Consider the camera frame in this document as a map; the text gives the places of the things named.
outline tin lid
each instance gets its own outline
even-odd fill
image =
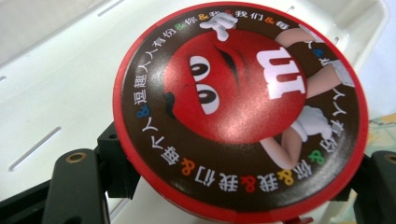
[[[363,156],[367,109],[339,50],[248,3],[176,12],[131,46],[114,87],[123,150],[200,217],[270,222],[334,197]]]

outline cartoon hand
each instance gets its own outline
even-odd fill
[[[324,139],[332,137],[332,127],[321,110],[309,105],[304,106],[300,116],[291,124],[291,128],[301,136],[303,142],[306,142],[308,135],[317,133]]]
[[[199,26],[204,29],[212,28],[218,33],[218,40],[219,41],[226,41],[228,39],[228,33],[226,29],[233,28],[238,19],[233,17],[230,14],[221,12],[218,15],[214,16],[210,21],[204,21]]]

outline white plastic tray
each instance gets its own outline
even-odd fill
[[[113,82],[126,50],[154,22],[203,2],[109,1],[1,67],[0,201],[48,180],[65,152],[94,148],[113,120]],[[389,16],[380,0],[249,2],[311,24],[358,73]],[[144,180],[133,201],[111,199],[109,207],[114,223],[210,223],[174,207]]]

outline cartoon face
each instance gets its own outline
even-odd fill
[[[164,91],[175,96],[174,116],[202,137],[231,144],[259,142],[296,120],[306,81],[294,58],[273,39],[228,32],[224,42],[209,32],[181,46],[165,69]],[[298,80],[297,89],[287,85]]]

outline cartoon character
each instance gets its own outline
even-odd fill
[[[344,83],[353,87],[339,61],[309,79],[286,48],[322,41],[301,26],[275,41],[232,29],[238,19],[220,13],[200,24],[215,32],[198,35],[172,56],[164,74],[167,111],[202,137],[230,144],[260,142],[281,168],[292,169],[308,136],[332,137],[320,109],[306,99]],[[273,136],[282,133],[279,144]]]

